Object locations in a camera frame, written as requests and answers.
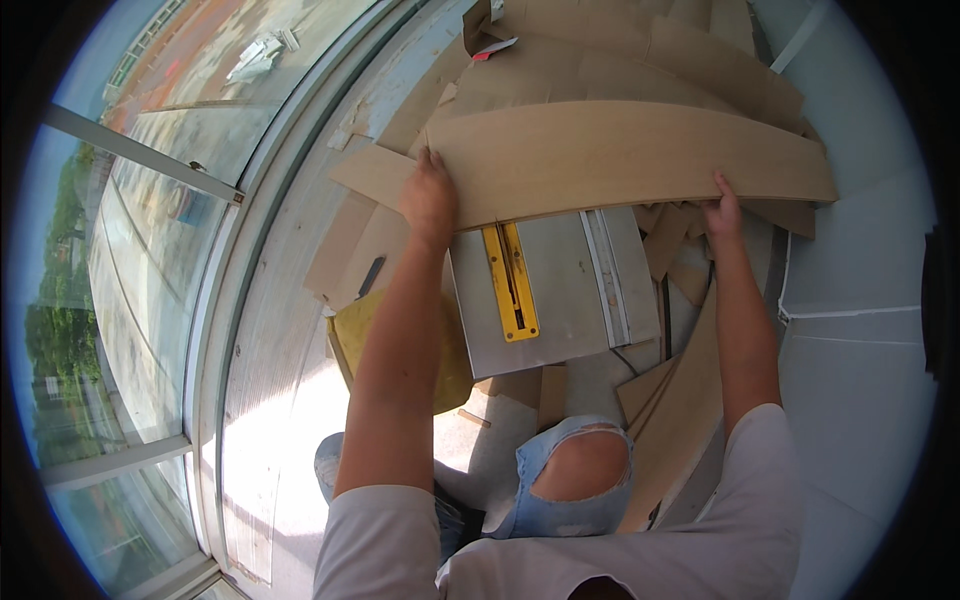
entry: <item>forearm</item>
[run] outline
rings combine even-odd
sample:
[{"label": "forearm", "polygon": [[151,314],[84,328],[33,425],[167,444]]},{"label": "forearm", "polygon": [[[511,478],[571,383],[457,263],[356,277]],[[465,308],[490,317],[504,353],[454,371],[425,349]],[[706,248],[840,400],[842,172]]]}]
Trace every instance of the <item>forearm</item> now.
[{"label": "forearm", "polygon": [[777,341],[756,287],[743,238],[711,240],[717,285],[717,347],[723,382],[724,428],[756,406],[780,404]]},{"label": "forearm", "polygon": [[444,254],[411,236],[376,310],[353,380],[335,495],[383,484],[433,491]]}]

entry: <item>yellow cloth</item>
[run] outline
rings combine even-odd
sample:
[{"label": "yellow cloth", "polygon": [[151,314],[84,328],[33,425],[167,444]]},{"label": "yellow cloth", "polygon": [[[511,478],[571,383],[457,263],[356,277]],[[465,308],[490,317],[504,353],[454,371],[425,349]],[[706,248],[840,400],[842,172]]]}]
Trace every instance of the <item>yellow cloth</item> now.
[{"label": "yellow cloth", "polygon": [[[360,354],[367,342],[367,332],[373,322],[373,314],[383,300],[384,292],[386,290],[370,292],[338,311],[336,316],[327,318],[328,325],[333,328],[340,341],[351,379],[360,364]],[[470,397],[470,389],[473,387],[473,373],[470,370],[467,343],[464,341],[456,302],[443,295],[441,308],[440,376],[437,378],[437,389],[433,396],[434,415],[462,406]]]}]

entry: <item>sky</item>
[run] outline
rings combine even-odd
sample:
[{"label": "sky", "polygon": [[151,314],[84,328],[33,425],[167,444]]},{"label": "sky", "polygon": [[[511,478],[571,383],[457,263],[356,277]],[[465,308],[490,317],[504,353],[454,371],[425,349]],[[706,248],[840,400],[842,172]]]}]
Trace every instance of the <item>sky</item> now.
[{"label": "sky", "polygon": [[[96,119],[104,108],[107,79],[123,52],[166,0],[119,0],[97,25],[64,75],[54,102],[85,117]],[[26,355],[24,318],[27,304],[36,299],[43,278],[43,248],[47,225],[54,214],[60,168],[77,149],[78,140],[41,126],[14,214],[10,261],[4,285],[6,333],[11,377],[20,418],[36,463],[33,439],[33,367]]]}]

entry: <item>white wall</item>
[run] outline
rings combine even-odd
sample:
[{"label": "white wall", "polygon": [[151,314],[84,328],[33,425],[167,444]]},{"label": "white wall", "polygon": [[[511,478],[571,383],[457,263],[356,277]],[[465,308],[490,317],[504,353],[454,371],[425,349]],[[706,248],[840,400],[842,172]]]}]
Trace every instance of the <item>white wall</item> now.
[{"label": "white wall", "polygon": [[[753,4],[775,57],[810,3]],[[816,241],[791,240],[780,353],[806,488],[791,598],[836,598],[881,541],[923,449],[936,386],[924,373],[920,281],[935,216],[897,95],[841,9],[783,75],[806,97],[841,198],[817,210]]]}]

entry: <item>person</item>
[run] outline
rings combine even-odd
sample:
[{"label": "person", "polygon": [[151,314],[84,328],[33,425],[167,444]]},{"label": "person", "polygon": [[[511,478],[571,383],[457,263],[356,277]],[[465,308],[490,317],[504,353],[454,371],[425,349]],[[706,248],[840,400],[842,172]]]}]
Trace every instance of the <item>person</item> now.
[{"label": "person", "polygon": [[803,491],[740,208],[719,171],[714,177],[721,198],[702,209],[715,259],[727,447],[704,518],[615,534],[630,497],[632,441],[614,423],[574,417],[517,450],[520,485],[504,524],[443,557],[449,514],[434,496],[431,404],[457,192],[440,155],[420,151],[399,201],[410,239],[374,316],[346,431],[318,451],[331,501],[315,598],[787,596]]}]

